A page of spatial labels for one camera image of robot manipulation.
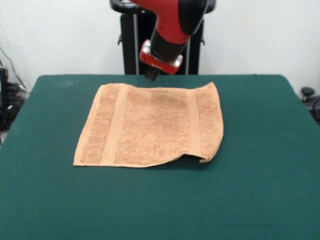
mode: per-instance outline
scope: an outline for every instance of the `black knob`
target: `black knob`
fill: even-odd
[[[311,87],[303,87],[301,89],[301,92],[303,94],[303,96],[305,96],[306,98],[311,97],[313,94],[315,94],[315,90]]]

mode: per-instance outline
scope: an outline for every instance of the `black equipment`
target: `black equipment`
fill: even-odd
[[[315,90],[311,87],[303,87],[301,92],[303,95],[302,101],[304,105],[320,125],[320,96],[313,96],[315,94]]]

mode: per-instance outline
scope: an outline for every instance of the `wire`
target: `wire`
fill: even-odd
[[[1,47],[0,45],[0,51],[3,53],[3,55],[9,60],[10,64],[11,64],[11,68],[12,68],[12,71],[14,73],[14,75],[16,76],[16,78],[18,79],[18,81],[21,83],[21,85],[25,88],[25,84],[22,82],[22,80],[20,79],[20,77],[18,76],[17,72],[16,72],[16,69],[15,69],[15,66],[14,66],[14,62],[11,60],[10,57],[8,57],[8,55],[6,54],[6,52],[3,50],[3,48]]]

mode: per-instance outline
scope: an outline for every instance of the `black cable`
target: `black cable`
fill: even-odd
[[[312,115],[313,115],[313,118],[314,119],[317,119],[316,118],[316,106],[317,104],[320,103],[320,97],[318,100],[316,100],[314,103],[313,103],[313,106],[312,106]]]
[[[0,45],[0,51],[3,53],[3,55],[9,60],[10,64],[11,64],[11,68],[12,68],[12,71],[14,73],[14,75],[16,76],[16,78],[18,79],[18,81],[21,83],[21,85],[25,88],[25,84],[22,82],[22,80],[20,79],[20,77],[18,76],[17,72],[16,72],[16,69],[15,69],[15,66],[14,66],[14,62],[11,60],[10,57],[8,57],[8,55],[6,54],[6,52],[2,49],[1,45]]]

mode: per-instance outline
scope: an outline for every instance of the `green tablecloth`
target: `green tablecloth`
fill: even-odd
[[[213,162],[73,167],[98,87],[213,81]],[[41,77],[0,149],[1,240],[319,240],[320,129],[278,75]]]

